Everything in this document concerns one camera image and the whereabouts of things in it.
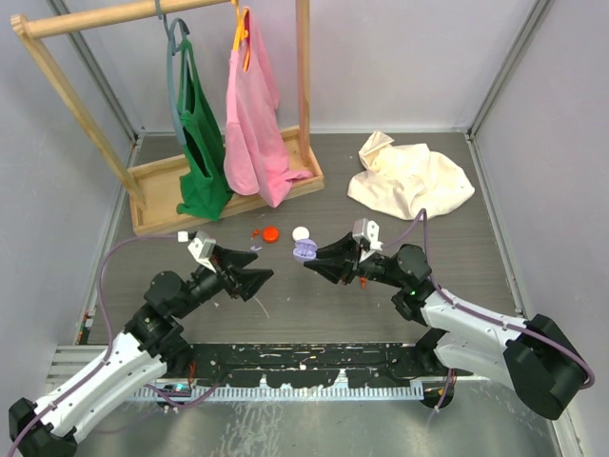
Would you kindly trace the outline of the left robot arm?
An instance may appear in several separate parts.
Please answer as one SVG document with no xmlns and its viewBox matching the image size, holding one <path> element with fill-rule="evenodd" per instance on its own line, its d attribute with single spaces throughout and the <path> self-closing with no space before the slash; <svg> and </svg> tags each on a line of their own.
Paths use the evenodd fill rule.
<svg viewBox="0 0 609 457">
<path fill-rule="evenodd" d="M 202 243 L 198 267 L 189 279 L 162 271 L 150 282 L 143 305 L 109 342 L 107 349 L 62 386 L 36 401 L 22 398 L 9 410 L 12 445 L 24 456 L 72 456 L 101 420 L 140 387 L 157 378 L 179 377 L 190 366 L 190 344 L 180 323 L 224 291 L 251 299 L 273 275 L 250 268 L 252 251 Z"/>
</svg>

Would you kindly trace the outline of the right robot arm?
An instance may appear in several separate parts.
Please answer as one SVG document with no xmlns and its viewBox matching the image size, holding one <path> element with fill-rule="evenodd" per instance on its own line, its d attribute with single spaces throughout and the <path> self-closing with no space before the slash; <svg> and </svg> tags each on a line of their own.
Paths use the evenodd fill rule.
<svg viewBox="0 0 609 457">
<path fill-rule="evenodd" d="M 396 311 L 428 328 L 417 352 L 427 374 L 452 368 L 483 376 L 549 420 L 559 419 L 576 394 L 593 385 L 591 369 L 552 319 L 506 316 L 464 301 L 434 281 L 417 245 L 404 244 L 387 256 L 347 234 L 319 248 L 304 266 L 333 284 L 364 278 L 395 288 Z"/>
</svg>

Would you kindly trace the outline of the lilac earbud case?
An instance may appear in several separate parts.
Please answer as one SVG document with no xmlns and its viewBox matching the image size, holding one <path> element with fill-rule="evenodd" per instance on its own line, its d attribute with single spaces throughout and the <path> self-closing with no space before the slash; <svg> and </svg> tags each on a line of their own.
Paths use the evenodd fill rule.
<svg viewBox="0 0 609 457">
<path fill-rule="evenodd" d="M 311 239 L 301 239 L 295 242 L 293 257 L 300 262 L 314 260 L 317 257 L 317 244 Z"/>
</svg>

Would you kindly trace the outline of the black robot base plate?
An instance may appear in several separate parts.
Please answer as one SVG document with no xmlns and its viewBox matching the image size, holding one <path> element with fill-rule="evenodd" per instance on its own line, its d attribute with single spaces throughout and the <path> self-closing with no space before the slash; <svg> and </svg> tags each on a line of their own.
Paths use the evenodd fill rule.
<svg viewBox="0 0 609 457">
<path fill-rule="evenodd" d="M 456 376 L 422 353 L 423 346 L 402 343 L 336 344 L 196 344 L 168 364 L 167 375 L 188 377 L 203 386 L 272 389 L 328 388 L 339 374 L 350 390 L 410 387 L 425 376 L 441 376 L 447 387 L 422 395 L 428 407 L 446 407 L 454 396 Z"/>
</svg>

